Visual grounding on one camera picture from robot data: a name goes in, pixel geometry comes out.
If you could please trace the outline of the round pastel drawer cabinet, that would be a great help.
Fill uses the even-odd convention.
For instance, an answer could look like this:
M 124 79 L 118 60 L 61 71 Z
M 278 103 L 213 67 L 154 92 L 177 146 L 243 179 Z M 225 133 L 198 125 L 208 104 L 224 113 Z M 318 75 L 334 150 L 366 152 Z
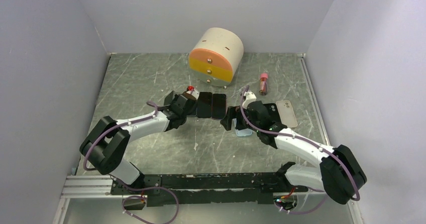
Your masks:
M 188 65 L 200 81 L 224 87 L 232 82 L 243 54 L 242 40 L 235 33 L 214 27 L 190 51 Z

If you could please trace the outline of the purple bare phone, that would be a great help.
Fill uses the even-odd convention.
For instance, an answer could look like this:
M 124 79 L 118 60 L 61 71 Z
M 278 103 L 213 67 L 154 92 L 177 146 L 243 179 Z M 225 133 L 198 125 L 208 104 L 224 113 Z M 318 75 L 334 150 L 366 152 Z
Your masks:
M 214 93 L 211 103 L 211 118 L 222 120 L 227 112 L 227 96 L 223 93 Z

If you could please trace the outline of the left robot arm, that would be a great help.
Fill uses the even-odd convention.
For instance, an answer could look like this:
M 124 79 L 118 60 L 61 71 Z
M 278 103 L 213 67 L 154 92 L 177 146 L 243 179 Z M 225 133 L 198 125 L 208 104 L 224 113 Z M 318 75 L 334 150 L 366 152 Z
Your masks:
M 84 157 L 84 170 L 110 175 L 121 181 L 129 193 L 139 193 L 145 187 L 145 175 L 124 159 L 128 144 L 151 134 L 179 128 L 196 109 L 199 95 L 194 88 L 181 94 L 172 91 L 162 106 L 148 101 L 147 105 L 154 109 L 149 114 L 123 120 L 114 120 L 110 116 L 101 118 L 79 148 Z

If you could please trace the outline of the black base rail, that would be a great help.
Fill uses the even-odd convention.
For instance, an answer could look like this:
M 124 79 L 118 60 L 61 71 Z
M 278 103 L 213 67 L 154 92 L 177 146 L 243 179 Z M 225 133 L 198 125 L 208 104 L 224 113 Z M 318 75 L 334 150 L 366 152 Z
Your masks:
M 144 187 L 145 191 L 136 192 L 114 180 L 111 194 L 143 194 L 148 207 L 159 207 L 177 201 L 179 204 L 271 204 L 274 199 L 289 193 L 307 192 L 307 187 L 293 187 L 275 172 L 146 175 Z

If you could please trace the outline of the pink capped marker tube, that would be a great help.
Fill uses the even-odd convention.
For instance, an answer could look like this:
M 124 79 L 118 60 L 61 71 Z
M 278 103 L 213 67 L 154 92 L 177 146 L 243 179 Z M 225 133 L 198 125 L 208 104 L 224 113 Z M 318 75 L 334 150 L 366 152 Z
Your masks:
M 261 73 L 259 77 L 259 93 L 261 95 L 268 94 L 268 74 L 266 72 Z

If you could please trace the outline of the blue-grey bare phone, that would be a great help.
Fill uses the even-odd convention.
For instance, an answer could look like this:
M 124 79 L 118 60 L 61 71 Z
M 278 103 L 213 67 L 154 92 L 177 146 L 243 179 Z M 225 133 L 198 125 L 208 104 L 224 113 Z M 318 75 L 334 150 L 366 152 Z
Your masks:
M 197 116 L 197 107 L 193 106 L 187 113 L 187 117 L 195 117 Z

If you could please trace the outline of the bare black phone removed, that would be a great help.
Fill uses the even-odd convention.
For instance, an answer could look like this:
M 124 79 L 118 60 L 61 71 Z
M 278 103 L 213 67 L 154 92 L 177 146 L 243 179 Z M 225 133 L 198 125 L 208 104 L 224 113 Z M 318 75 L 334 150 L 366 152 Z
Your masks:
M 197 117 L 211 118 L 212 117 L 212 93 L 200 92 L 197 99 Z

